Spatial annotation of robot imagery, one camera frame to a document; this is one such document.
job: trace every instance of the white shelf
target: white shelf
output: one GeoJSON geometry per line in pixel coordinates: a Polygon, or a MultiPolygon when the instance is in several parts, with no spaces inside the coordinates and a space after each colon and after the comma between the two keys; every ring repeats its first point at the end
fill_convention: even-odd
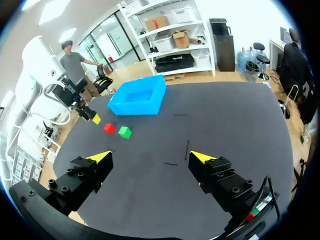
{"type": "Polygon", "coordinates": [[[147,57],[148,59],[155,58],[155,57],[160,57],[168,54],[175,54],[179,52],[184,52],[184,51],[190,51],[190,50],[196,50],[196,49],[207,49],[209,46],[207,44],[192,44],[188,48],[174,48],[171,51],[165,51],[165,52],[157,52],[157,53],[151,53],[147,57]]]}
{"type": "Polygon", "coordinates": [[[144,12],[147,12],[148,9],[154,9],[156,7],[161,7],[163,6],[163,4],[166,4],[166,3],[174,3],[174,2],[180,2],[181,0],[158,0],[158,1],[153,1],[145,6],[143,6],[142,8],[140,8],[139,10],[135,10],[133,12],[130,12],[127,17],[131,17],[133,15],[139,15],[139,14],[142,14],[144,12]]]}
{"type": "Polygon", "coordinates": [[[121,4],[118,4],[117,7],[120,10],[121,14],[123,15],[125,21],[128,23],[128,26],[129,26],[135,40],[137,41],[144,58],[146,59],[146,63],[148,64],[150,71],[152,72],[152,75],[170,75],[170,74],[180,74],[180,73],[190,73],[190,72],[212,71],[212,75],[215,76],[216,70],[215,70],[214,52],[213,52],[213,48],[211,45],[211,35],[210,35],[210,32],[209,32],[209,29],[208,29],[206,22],[204,22],[204,19],[199,14],[197,3],[195,2],[195,0],[189,0],[189,1],[192,3],[195,10],[197,11],[200,20],[171,24],[169,26],[161,27],[161,28],[155,29],[153,31],[148,31],[142,35],[138,35],[134,26],[132,25],[132,23],[129,19],[129,17],[131,17],[133,15],[141,15],[143,13],[146,13],[146,12],[153,10],[153,9],[156,9],[156,8],[159,8],[159,10],[161,10],[162,6],[166,6],[165,9],[169,10],[170,4],[176,3],[176,2],[181,2],[181,1],[183,1],[183,0],[156,0],[156,1],[152,0],[152,2],[150,4],[145,5],[143,7],[140,7],[136,10],[133,10],[130,13],[127,13],[121,4]],[[172,51],[168,51],[168,52],[157,52],[157,53],[146,52],[145,46],[142,44],[142,40],[144,40],[145,37],[157,34],[162,31],[170,30],[170,29],[175,29],[175,28],[184,29],[185,26],[190,26],[190,25],[198,25],[197,27],[202,27],[202,30],[204,33],[204,38],[206,39],[206,42],[207,42],[206,45],[196,45],[196,46],[192,45],[189,48],[183,48],[183,49],[175,48],[172,51]],[[185,51],[190,51],[190,50],[194,50],[194,49],[205,49],[205,48],[207,48],[210,53],[211,67],[195,67],[194,66],[194,67],[190,67],[190,68],[184,68],[184,69],[161,72],[161,73],[157,73],[155,71],[155,66],[154,66],[154,61],[153,61],[154,57],[174,54],[174,53],[178,53],[178,52],[185,52],[185,51]]]}
{"type": "Polygon", "coordinates": [[[203,71],[212,71],[212,66],[206,66],[206,67],[189,67],[189,68],[183,68],[173,71],[164,71],[159,72],[156,75],[171,75],[171,74],[183,74],[183,73],[193,73],[193,72],[203,72],[203,71]]]}
{"type": "Polygon", "coordinates": [[[165,31],[165,30],[169,30],[169,29],[175,29],[175,28],[179,28],[179,27],[184,27],[184,26],[189,26],[189,25],[195,25],[195,24],[203,24],[202,20],[197,20],[197,21],[188,21],[188,22],[184,22],[184,23],[176,23],[176,24],[171,24],[168,26],[164,26],[164,27],[160,27],[156,30],[153,31],[148,31],[142,35],[138,36],[138,39],[143,39],[147,36],[150,36],[152,34],[157,34],[159,32],[165,31]]]}

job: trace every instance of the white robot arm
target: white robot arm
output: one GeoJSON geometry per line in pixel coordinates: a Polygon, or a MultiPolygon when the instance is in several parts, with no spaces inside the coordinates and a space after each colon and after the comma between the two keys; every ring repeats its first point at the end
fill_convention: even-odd
{"type": "Polygon", "coordinates": [[[7,162],[15,159],[19,133],[27,118],[39,115],[30,113],[30,109],[42,93],[47,98],[64,105],[68,110],[68,120],[65,122],[54,122],[40,115],[53,124],[64,125],[70,121],[68,107],[75,109],[87,121],[98,117],[97,113],[90,110],[79,96],[85,84],[82,82],[82,86],[77,87],[68,79],[65,69],[42,36],[33,38],[25,46],[22,59],[23,70],[15,88],[16,103],[6,127],[6,159],[1,161],[1,179],[6,189],[11,185],[11,174],[7,162]],[[50,96],[50,92],[53,92],[56,98],[50,96]]]}

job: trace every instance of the glass door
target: glass door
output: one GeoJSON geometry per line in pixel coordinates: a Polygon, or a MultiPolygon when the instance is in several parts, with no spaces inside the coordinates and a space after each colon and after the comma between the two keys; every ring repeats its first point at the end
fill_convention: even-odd
{"type": "MultiPolygon", "coordinates": [[[[103,69],[106,74],[110,74],[113,72],[113,68],[106,59],[105,55],[102,53],[101,49],[99,48],[98,44],[96,43],[95,39],[90,35],[88,35],[81,43],[80,48],[82,53],[86,59],[100,63],[103,66],[103,69]]],[[[97,67],[94,65],[85,64],[84,67],[87,71],[90,71],[95,77],[98,76],[97,67]]]]}
{"type": "Polygon", "coordinates": [[[103,21],[91,34],[114,71],[140,61],[115,14],[103,21]]]}

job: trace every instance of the desk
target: desk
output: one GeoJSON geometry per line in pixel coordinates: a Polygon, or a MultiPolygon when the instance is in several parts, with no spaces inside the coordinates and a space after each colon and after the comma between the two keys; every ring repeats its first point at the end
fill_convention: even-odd
{"type": "Polygon", "coordinates": [[[285,44],[280,41],[269,40],[270,49],[270,64],[269,68],[276,70],[278,64],[278,54],[283,54],[285,49],[285,44]]]}
{"type": "MultiPolygon", "coordinates": [[[[115,116],[106,108],[110,98],[92,100],[89,107],[99,113],[100,125],[77,121],[53,164],[59,177],[75,157],[112,150],[113,170],[77,211],[88,226],[144,238],[205,240],[221,234],[231,216],[202,192],[189,171],[184,159],[188,140],[189,150],[229,159],[238,174],[253,180],[254,191],[269,175],[280,194],[280,211],[287,207],[294,179],[291,140],[266,85],[170,85],[155,116],[115,116]],[[117,130],[130,127],[130,139],[105,133],[106,123],[117,130]]],[[[276,218],[273,210],[265,218],[267,226],[276,218]]]]}

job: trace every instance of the cardboard box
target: cardboard box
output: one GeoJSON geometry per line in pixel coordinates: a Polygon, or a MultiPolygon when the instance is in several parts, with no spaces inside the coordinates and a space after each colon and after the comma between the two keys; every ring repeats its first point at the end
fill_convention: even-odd
{"type": "Polygon", "coordinates": [[[166,16],[158,16],[152,19],[149,19],[144,22],[148,31],[153,31],[159,28],[169,26],[169,20],[166,16]]]}
{"type": "Polygon", "coordinates": [[[189,47],[190,41],[188,33],[190,33],[189,30],[181,30],[175,31],[175,33],[173,34],[173,38],[178,49],[185,49],[189,47]]]}

